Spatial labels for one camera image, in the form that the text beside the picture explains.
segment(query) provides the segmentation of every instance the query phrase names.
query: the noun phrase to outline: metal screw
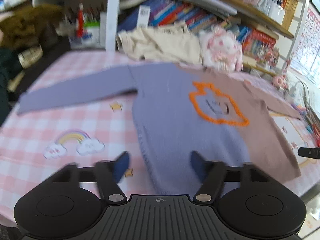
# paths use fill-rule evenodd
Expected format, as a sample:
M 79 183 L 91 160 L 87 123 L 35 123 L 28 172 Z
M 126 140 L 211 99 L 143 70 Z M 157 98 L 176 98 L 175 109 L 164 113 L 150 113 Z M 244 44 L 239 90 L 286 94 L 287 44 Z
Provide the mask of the metal screw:
M 211 196 L 208 194 L 199 194 L 196 199 L 201 202 L 207 202 L 211 200 Z

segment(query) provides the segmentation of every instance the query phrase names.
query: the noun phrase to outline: pink plush toy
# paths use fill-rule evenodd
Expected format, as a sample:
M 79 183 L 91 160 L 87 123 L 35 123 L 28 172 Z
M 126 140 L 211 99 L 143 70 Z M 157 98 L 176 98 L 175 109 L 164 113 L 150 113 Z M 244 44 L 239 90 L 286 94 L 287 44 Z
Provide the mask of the pink plush toy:
M 199 41 L 204 66 L 224 72 L 242 69 L 242 47 L 232 32 L 217 25 L 210 33 L 200 33 Z
M 287 82 L 285 81 L 285 75 L 282 75 L 282 76 L 274 76 L 273 79 L 272 79 L 272 84 L 273 84 L 276 88 L 286 89 L 286 88 L 287 88 Z

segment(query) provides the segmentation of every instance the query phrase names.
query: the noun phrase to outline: white pole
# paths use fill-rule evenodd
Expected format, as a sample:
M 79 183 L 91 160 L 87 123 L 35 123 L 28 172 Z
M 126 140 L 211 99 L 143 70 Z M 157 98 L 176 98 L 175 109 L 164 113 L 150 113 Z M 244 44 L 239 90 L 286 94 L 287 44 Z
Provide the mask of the white pole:
M 116 50 L 119 1 L 120 0 L 108 0 L 107 3 L 106 51 Z

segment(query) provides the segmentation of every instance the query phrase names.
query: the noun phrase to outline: poster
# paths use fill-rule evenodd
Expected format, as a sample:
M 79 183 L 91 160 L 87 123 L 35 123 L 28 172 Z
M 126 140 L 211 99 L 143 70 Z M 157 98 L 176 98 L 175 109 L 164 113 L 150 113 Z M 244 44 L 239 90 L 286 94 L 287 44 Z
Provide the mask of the poster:
M 316 85 L 320 84 L 320 15 L 309 5 L 303 29 L 292 53 L 291 67 Z

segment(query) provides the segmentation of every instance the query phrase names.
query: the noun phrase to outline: beige cloth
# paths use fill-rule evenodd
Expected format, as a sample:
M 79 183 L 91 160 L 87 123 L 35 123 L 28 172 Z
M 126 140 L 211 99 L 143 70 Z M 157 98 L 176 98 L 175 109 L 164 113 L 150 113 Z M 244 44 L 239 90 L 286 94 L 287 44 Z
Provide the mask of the beige cloth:
M 199 39 L 187 25 L 178 23 L 157 28 L 136 28 L 121 31 L 117 36 L 120 51 L 128 57 L 140 60 L 184 62 L 201 64 Z

